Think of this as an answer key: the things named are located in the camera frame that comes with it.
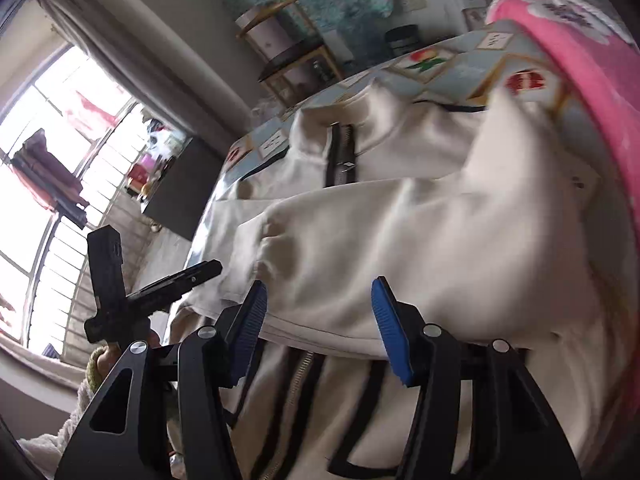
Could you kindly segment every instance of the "zipper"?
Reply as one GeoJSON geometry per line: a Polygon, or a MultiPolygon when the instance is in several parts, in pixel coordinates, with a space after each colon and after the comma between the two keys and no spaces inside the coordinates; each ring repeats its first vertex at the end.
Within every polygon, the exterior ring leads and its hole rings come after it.
{"type": "Polygon", "coordinates": [[[260,477],[260,480],[270,480],[282,466],[282,461],[287,453],[291,431],[293,430],[293,422],[296,418],[296,407],[298,405],[300,389],[302,384],[305,382],[305,378],[309,372],[313,358],[313,352],[305,352],[302,359],[300,359],[296,373],[293,375],[289,391],[287,392],[287,400],[284,403],[284,408],[282,410],[278,445],[266,472],[260,477]]]}

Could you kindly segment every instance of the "blue gripper pad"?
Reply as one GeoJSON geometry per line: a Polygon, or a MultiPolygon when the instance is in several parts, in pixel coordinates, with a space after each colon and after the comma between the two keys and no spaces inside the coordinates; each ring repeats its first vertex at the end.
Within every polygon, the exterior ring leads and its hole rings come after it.
{"type": "Polygon", "coordinates": [[[234,321],[234,325],[239,323],[239,326],[228,348],[231,355],[230,376],[233,384],[238,384],[238,381],[246,375],[266,313],[267,287],[263,282],[256,280],[244,298],[234,321]]]}
{"type": "Polygon", "coordinates": [[[391,369],[400,377],[402,384],[412,385],[414,372],[410,361],[409,339],[399,319],[398,302],[384,276],[377,277],[371,284],[371,306],[391,369]]]}

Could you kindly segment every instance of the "floor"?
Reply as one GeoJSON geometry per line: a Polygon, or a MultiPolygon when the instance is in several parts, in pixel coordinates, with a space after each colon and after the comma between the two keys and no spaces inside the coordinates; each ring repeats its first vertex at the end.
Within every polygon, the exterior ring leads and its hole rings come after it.
{"type": "MultiPolygon", "coordinates": [[[[162,228],[154,235],[146,250],[133,290],[140,290],[144,286],[182,270],[190,247],[190,241],[167,228],[162,228]]],[[[151,316],[151,328],[158,333],[160,339],[164,336],[168,317],[169,315],[165,312],[156,312],[151,316]]]]}

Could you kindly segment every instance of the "window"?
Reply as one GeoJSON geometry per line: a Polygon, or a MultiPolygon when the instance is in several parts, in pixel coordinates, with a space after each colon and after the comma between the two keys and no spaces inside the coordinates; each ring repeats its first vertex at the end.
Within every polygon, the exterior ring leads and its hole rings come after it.
{"type": "Polygon", "coordinates": [[[0,118],[0,294],[15,308],[0,331],[41,353],[62,354],[86,272],[86,235],[100,223],[146,142],[142,105],[71,47],[0,118]],[[8,159],[43,128],[47,149],[82,181],[88,224],[41,208],[8,159]]]}

